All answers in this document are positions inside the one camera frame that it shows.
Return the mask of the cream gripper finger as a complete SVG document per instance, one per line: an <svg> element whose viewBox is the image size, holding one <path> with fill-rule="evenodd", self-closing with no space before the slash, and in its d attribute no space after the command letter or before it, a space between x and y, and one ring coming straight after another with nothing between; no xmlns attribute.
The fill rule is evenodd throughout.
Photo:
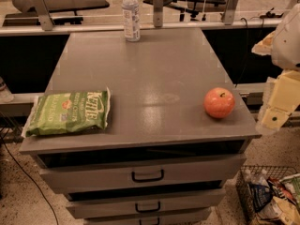
<svg viewBox="0 0 300 225"><path fill-rule="evenodd" d="M262 95L256 130L262 135L278 132L300 105L300 72L283 70L268 77Z"/></svg>
<svg viewBox="0 0 300 225"><path fill-rule="evenodd" d="M251 51L255 54L264 56L264 55L270 55L272 51L272 43L273 43L273 37L275 32L271 32L268 34L263 40L256 43Z"/></svg>

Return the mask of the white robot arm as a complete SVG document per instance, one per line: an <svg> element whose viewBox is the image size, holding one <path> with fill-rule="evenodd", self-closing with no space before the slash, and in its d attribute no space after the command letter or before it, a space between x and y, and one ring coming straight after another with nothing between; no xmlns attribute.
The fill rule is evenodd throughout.
<svg viewBox="0 0 300 225"><path fill-rule="evenodd" d="M300 105L300 4L251 51L270 55L272 63L282 69L275 79L266 81L256 124L260 134L271 135L280 130Z"/></svg>

